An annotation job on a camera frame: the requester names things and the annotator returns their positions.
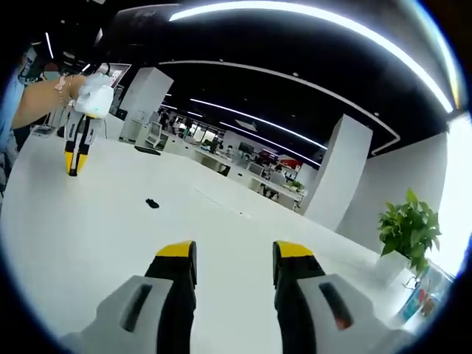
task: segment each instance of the blue sleeve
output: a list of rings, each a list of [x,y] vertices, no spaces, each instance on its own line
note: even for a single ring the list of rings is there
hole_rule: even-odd
[[[0,104],[0,152],[4,151],[7,145],[13,117],[20,104],[23,91],[23,84],[18,81],[17,74],[14,74],[7,85]]]

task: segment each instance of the white pillar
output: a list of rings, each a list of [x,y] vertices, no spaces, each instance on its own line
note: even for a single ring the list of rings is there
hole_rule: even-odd
[[[141,68],[119,106],[128,111],[121,132],[123,139],[136,140],[141,125],[157,112],[174,80],[156,68]]]
[[[336,124],[305,217],[336,231],[353,199],[369,154],[372,131],[344,115]]]

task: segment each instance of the white pot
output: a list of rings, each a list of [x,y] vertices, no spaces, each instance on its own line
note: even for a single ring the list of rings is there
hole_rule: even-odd
[[[390,285],[409,264],[409,259],[393,251],[378,259],[375,275],[385,285]]]

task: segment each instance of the person's arm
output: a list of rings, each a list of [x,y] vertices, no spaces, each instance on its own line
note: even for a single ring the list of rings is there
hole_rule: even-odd
[[[28,85],[13,118],[12,128],[21,128],[35,122],[57,108],[64,107],[69,98],[76,100],[86,78],[82,75],[65,77],[61,90],[55,87],[60,78]]]

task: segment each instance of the black ceiling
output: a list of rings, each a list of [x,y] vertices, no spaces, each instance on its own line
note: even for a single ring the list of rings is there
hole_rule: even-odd
[[[322,1],[309,1],[315,4]],[[393,6],[391,1],[384,1]],[[238,10],[210,13],[180,21],[168,18],[180,8],[203,4],[185,1],[180,7],[129,10],[113,22],[121,9],[149,1],[107,1],[104,5],[80,1],[75,12],[51,18],[49,35],[58,61],[66,50],[76,55],[76,69],[100,59],[156,66],[174,79],[166,103],[182,112],[204,115],[213,125],[236,125],[235,119],[253,119],[190,101],[207,101],[242,111],[327,144],[343,114],[369,126],[374,134],[371,150],[394,136],[366,114],[320,90],[287,78],[238,67],[202,63],[163,62],[210,60],[237,63],[296,76],[333,91],[362,107],[396,131],[401,140],[382,150],[394,150],[445,130],[443,107],[419,79],[398,59],[355,33],[305,15],[274,11]],[[339,1],[378,7],[379,1]],[[82,15],[88,15],[87,21]],[[100,48],[93,44],[98,29],[105,33]],[[47,52],[41,46],[42,55]],[[439,77],[443,84],[445,75]],[[445,92],[452,102],[451,93]],[[257,134],[307,157],[318,148],[269,125],[257,123]]]

